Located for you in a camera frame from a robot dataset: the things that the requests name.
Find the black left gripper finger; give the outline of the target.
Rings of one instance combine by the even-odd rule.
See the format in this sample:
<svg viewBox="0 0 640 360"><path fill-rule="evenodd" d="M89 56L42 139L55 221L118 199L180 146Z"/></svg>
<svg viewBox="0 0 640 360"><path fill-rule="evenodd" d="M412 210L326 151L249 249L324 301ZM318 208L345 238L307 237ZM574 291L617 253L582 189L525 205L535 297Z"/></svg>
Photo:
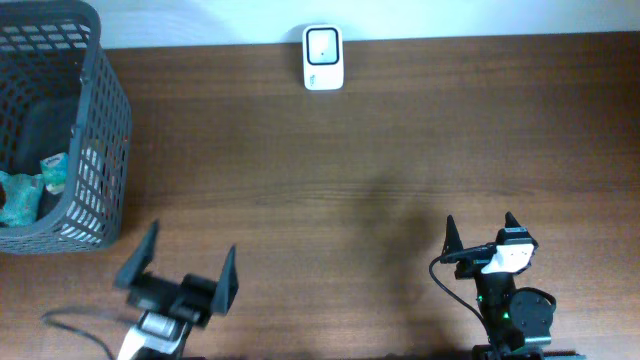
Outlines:
<svg viewBox="0 0 640 360"><path fill-rule="evenodd" d="M154 221L139 246L117 272L114 280L116 288L127 289L142 276L153 260L158 232L159 222Z"/></svg>
<svg viewBox="0 0 640 360"><path fill-rule="evenodd" d="M220 278L211 302L212 314L226 315L239 290L239 280L236 269L236 246L233 245L225 259Z"/></svg>

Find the small green tissue pack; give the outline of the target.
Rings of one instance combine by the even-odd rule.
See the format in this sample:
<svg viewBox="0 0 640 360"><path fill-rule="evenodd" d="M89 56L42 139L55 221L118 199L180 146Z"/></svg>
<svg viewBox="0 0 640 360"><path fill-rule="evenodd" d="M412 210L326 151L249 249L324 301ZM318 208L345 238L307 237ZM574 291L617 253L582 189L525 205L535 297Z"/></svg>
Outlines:
<svg viewBox="0 0 640 360"><path fill-rule="evenodd" d="M68 155L62 152L50 156L40 161L40 167L46 190L52 195L62 193L66 183Z"/></svg>

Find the teal wipes packet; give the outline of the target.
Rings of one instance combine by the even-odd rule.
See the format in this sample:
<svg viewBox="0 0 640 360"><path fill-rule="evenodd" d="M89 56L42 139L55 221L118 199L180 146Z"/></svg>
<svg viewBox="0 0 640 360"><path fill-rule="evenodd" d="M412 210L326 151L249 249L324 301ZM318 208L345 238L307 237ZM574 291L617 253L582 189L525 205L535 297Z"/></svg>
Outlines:
<svg viewBox="0 0 640 360"><path fill-rule="evenodd" d="M23 227L37 220L44 189L41 174L10 175L1 172L1 227Z"/></svg>

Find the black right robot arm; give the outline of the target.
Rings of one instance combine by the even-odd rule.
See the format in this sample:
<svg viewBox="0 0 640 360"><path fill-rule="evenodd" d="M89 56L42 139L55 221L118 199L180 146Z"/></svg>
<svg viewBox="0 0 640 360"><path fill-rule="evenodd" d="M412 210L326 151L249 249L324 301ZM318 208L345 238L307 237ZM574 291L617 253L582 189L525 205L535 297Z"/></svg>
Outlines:
<svg viewBox="0 0 640 360"><path fill-rule="evenodd" d="M429 264L429 275L449 296L470 310L483 326L488 343L475 345L471 357L480 360L582 359L575 351L546 352L551 344L551 326L557 300L532 287L518 288L515 277L532 265L538 242L512 213L492 242L466 248L455 220L448 216L441 254ZM472 280L476 307L456 295L435 275L437 263L454 264L458 280Z"/></svg>

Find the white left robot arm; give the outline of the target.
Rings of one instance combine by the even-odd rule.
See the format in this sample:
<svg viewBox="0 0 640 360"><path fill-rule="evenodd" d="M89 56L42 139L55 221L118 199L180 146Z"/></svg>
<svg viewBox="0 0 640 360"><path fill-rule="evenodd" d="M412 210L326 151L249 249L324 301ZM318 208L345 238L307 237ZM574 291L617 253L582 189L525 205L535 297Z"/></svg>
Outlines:
<svg viewBox="0 0 640 360"><path fill-rule="evenodd" d="M227 315L239 290L235 246L217 280L188 273L176 283L153 275L147 267L158 233L155 221L114 280L116 288L128 292L127 304L142 311L125 335L120 359L181 359L191 331Z"/></svg>

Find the white barcode scanner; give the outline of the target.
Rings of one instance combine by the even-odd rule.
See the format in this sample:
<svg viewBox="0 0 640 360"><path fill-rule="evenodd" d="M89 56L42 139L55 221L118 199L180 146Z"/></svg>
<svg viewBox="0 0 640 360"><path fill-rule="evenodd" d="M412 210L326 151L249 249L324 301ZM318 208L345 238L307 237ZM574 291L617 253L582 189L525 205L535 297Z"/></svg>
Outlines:
<svg viewBox="0 0 640 360"><path fill-rule="evenodd" d="M336 25L307 26L302 34L303 80L310 91L330 91L344 85L344 50Z"/></svg>

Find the dark grey plastic basket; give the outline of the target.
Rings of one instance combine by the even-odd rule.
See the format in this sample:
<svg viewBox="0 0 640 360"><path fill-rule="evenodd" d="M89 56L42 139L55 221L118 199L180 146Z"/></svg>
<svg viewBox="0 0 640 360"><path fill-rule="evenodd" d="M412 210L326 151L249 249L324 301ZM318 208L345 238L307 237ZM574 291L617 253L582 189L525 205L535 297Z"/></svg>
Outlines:
<svg viewBox="0 0 640 360"><path fill-rule="evenodd" d="M132 136L129 100L82 1L1 5L1 169L35 175L64 153L65 186L43 193L36 220L4 227L10 254L90 252L118 238Z"/></svg>

